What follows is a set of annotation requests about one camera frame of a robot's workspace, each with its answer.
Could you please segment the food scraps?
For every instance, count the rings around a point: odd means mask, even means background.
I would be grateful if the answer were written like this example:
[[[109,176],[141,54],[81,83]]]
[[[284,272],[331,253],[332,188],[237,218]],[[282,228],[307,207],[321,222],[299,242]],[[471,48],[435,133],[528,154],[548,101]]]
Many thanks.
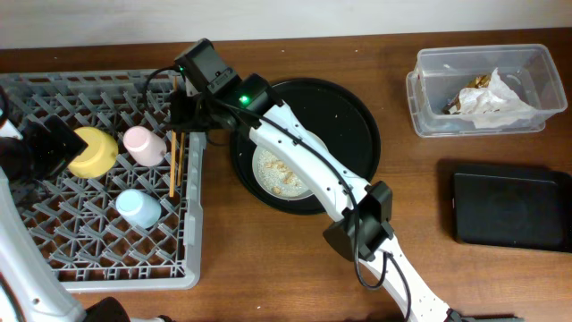
[[[276,196],[292,198],[300,194],[299,178],[282,161],[266,161],[260,173],[263,184]]]

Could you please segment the wooden chopstick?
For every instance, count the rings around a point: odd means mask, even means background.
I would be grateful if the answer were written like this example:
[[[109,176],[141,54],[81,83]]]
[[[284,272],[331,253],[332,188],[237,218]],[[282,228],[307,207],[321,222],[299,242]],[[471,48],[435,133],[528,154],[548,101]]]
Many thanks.
[[[184,143],[185,143],[185,133],[181,132],[180,142],[179,142],[179,160],[178,160],[178,170],[177,170],[177,179],[176,185],[177,187],[181,186],[182,181],[182,168],[183,168],[183,161],[184,161]]]
[[[177,89],[178,81],[177,77],[173,78],[173,94]],[[170,167],[170,183],[169,183],[169,198],[174,198],[175,187],[176,187],[176,148],[177,148],[177,137],[176,132],[171,130],[171,167]]]

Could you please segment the pink plastic cup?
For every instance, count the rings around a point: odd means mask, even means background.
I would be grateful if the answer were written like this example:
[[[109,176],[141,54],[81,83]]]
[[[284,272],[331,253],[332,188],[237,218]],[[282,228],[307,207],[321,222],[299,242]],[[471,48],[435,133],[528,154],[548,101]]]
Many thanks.
[[[159,165],[166,155],[166,143],[142,126],[130,127],[123,135],[123,145],[139,165],[147,167]]]

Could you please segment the gold foil wrapper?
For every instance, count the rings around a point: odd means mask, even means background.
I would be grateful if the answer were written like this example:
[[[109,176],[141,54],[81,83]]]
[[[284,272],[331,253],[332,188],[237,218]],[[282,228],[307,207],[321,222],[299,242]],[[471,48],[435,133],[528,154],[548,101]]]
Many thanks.
[[[479,75],[471,80],[464,89],[481,89],[486,88],[491,80],[491,74]],[[442,109],[444,114],[458,114],[461,108],[461,103],[459,99],[460,93],[458,93],[454,98],[452,98],[448,104]]]

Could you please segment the light blue plastic cup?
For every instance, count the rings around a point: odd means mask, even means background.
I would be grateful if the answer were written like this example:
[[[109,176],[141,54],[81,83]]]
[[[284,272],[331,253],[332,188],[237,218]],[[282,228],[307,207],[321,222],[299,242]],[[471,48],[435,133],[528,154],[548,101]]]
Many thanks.
[[[132,226],[148,229],[162,213],[161,204],[153,197],[138,190],[122,191],[115,200],[115,209]]]

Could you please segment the white napkin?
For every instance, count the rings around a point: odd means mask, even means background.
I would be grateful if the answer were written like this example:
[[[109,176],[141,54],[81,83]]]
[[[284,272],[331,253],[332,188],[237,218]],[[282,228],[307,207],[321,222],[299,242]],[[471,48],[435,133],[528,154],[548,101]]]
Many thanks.
[[[525,103],[500,77],[495,68],[486,88],[461,89],[459,115],[476,129],[508,126],[530,119],[536,109]]]

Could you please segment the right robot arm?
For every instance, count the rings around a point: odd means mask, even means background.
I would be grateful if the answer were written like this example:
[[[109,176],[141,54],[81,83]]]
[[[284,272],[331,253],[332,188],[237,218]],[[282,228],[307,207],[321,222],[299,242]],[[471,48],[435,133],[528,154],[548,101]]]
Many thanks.
[[[408,262],[391,227],[392,192],[350,171],[307,132],[276,87],[257,74],[245,80],[233,70],[213,80],[183,72],[196,96],[181,104],[184,128],[204,131],[213,123],[237,131],[285,163],[312,191],[332,219],[324,238],[356,270],[366,267],[378,279],[407,321],[457,321]]]

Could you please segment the yellow bowl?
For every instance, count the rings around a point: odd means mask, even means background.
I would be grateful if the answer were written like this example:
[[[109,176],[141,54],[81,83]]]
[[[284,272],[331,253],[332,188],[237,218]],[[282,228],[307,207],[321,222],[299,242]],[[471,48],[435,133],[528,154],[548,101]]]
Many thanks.
[[[74,132],[88,146],[68,165],[73,175],[84,179],[97,178],[114,167],[119,148],[111,135],[95,127],[80,127]]]

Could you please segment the grey plate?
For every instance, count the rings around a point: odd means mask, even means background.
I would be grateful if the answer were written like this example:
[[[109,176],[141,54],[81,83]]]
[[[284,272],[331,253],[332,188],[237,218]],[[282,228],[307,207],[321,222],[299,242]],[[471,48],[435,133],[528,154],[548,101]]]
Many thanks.
[[[281,159],[259,146],[254,150],[252,171],[257,183],[272,197],[294,201],[313,196],[313,192]]]

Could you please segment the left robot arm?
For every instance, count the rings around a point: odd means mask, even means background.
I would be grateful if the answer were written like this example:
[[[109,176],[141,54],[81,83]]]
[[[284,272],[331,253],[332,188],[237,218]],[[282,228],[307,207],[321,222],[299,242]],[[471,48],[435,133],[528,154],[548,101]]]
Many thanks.
[[[108,297],[84,309],[55,278],[21,221],[1,174],[1,318],[6,321],[130,321]]]

